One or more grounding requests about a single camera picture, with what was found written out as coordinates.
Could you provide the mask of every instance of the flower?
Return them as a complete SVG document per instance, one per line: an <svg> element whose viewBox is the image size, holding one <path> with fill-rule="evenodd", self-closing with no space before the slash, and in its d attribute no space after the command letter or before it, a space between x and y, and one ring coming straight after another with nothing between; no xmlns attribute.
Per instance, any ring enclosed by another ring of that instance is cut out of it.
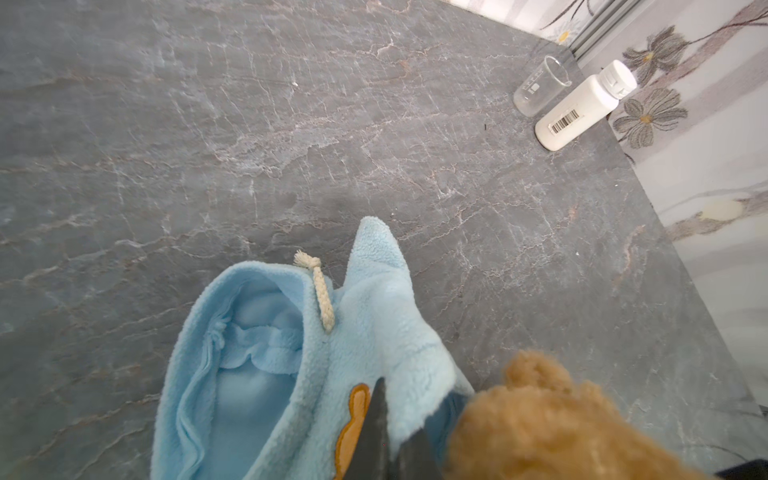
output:
<svg viewBox="0 0 768 480"><path fill-rule="evenodd" d="M688 46L683 35L674 32L674 25L647 39L648 48L637 51L629 47L622 55L630 70L636 71L637 83L644 87L656 70L669 71L677 67Z"/></svg>
<svg viewBox="0 0 768 480"><path fill-rule="evenodd" d="M567 22L558 23L548 28L544 38L560 45L570 46L578 34L584 30L587 22L583 18L572 18Z"/></svg>
<svg viewBox="0 0 768 480"><path fill-rule="evenodd" d="M677 126L678 118L688 117L688 110L675 107L679 103L680 93L669 88L652 91L645 105L630 98L624 102L627 116L617 118L614 129L625 134L621 140L627 138L630 147L650 147L654 144L654 128L669 131Z"/></svg>

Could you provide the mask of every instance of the teddy bear ear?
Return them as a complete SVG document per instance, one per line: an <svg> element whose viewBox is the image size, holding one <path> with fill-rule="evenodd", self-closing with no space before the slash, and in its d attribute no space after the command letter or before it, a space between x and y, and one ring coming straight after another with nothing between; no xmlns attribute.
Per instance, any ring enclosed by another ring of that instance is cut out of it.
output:
<svg viewBox="0 0 768 480"><path fill-rule="evenodd" d="M535 386L563 393L570 393L574 386L563 365L543 352L531 350L519 352L507 365L505 385L508 389Z"/></svg>

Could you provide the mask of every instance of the white plastic bottle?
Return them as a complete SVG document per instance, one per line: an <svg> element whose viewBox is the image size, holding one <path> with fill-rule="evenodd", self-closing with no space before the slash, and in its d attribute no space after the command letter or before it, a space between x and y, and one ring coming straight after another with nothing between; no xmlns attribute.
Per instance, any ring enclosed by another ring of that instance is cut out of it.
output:
<svg viewBox="0 0 768 480"><path fill-rule="evenodd" d="M637 88L626 65L613 60L600 73L590 75L536 123L536 138L550 151L563 148L619 105Z"/></svg>

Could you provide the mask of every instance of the gray flower pattern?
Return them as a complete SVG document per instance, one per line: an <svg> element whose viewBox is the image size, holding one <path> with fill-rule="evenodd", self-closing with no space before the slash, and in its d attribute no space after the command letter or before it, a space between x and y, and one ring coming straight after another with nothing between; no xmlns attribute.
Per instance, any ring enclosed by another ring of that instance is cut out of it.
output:
<svg viewBox="0 0 768 480"><path fill-rule="evenodd" d="M688 110L678 107L679 103L680 93L669 88L652 91L645 104L630 98L624 102L627 115L614 121L614 130L625 134L620 141L628 140L632 148L650 147L654 144L654 129L672 130L678 118L688 117Z"/></svg>
<svg viewBox="0 0 768 480"><path fill-rule="evenodd" d="M647 42L648 48L645 50L638 51L630 47L622 54L624 63L635 72L634 76L641 87L648 84L656 70L670 71L677 67L689 45L683 35L674 32L674 25L651 35Z"/></svg>

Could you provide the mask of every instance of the gray marble countertop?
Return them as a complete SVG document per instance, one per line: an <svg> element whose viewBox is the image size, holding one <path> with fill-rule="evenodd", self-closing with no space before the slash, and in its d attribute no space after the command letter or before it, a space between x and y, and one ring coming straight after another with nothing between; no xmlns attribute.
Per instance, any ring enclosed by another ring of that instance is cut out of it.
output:
<svg viewBox="0 0 768 480"><path fill-rule="evenodd" d="M0 6L0 477L146 478L181 324L241 260L337 285L387 221L478 389L553 352L707 471L766 424L609 127L511 93L566 51L433 0Z"/></svg>

